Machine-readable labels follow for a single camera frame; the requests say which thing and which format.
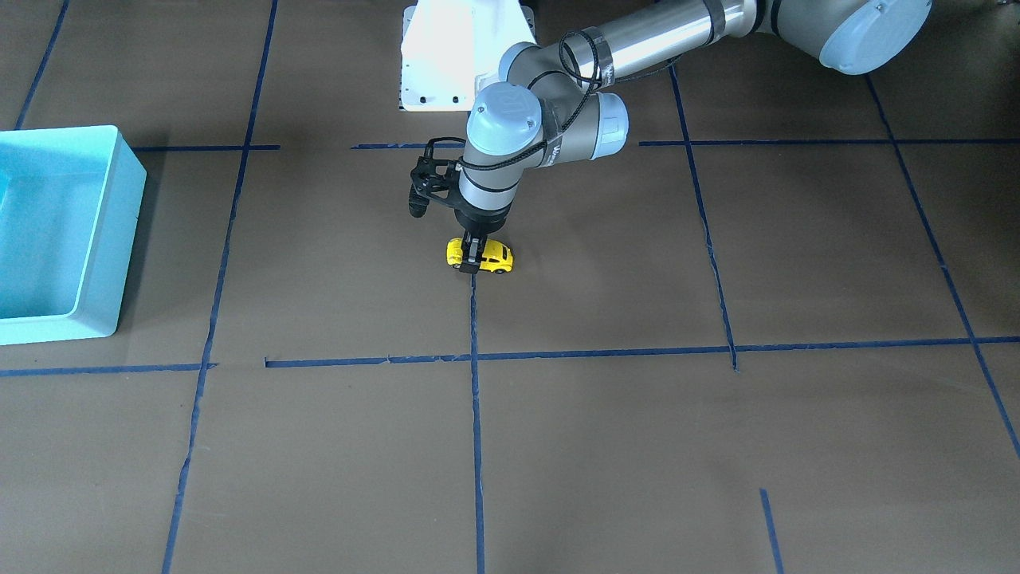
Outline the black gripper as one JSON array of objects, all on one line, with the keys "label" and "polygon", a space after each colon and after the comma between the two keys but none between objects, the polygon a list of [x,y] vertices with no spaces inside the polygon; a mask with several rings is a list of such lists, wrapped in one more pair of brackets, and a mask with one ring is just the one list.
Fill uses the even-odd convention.
[{"label": "black gripper", "polygon": [[460,272],[477,275],[481,271],[484,258],[484,236],[499,231],[505,226],[510,214],[510,207],[502,210],[475,210],[473,207],[465,210],[455,210],[457,222],[464,232],[461,239]]}]

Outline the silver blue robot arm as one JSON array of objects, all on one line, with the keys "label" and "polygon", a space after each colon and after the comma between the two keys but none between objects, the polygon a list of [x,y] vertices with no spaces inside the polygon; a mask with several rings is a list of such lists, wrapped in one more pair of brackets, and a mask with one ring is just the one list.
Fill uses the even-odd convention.
[{"label": "silver blue robot arm", "polygon": [[930,12],[929,1],[657,1],[605,25],[568,30],[553,45],[508,47],[475,98],[462,157],[443,178],[464,230],[448,244],[448,265],[471,275],[510,272],[509,248],[491,234],[505,224],[525,171],[601,159],[626,145],[630,119],[612,86],[751,33],[864,75],[899,54]]}]

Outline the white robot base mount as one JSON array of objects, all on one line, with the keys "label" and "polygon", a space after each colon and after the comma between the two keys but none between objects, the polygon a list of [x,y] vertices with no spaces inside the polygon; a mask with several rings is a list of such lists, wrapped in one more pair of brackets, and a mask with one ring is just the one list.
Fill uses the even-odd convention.
[{"label": "white robot base mount", "polygon": [[511,46],[536,43],[533,9],[521,1],[418,1],[403,11],[400,106],[461,112],[499,79]]}]

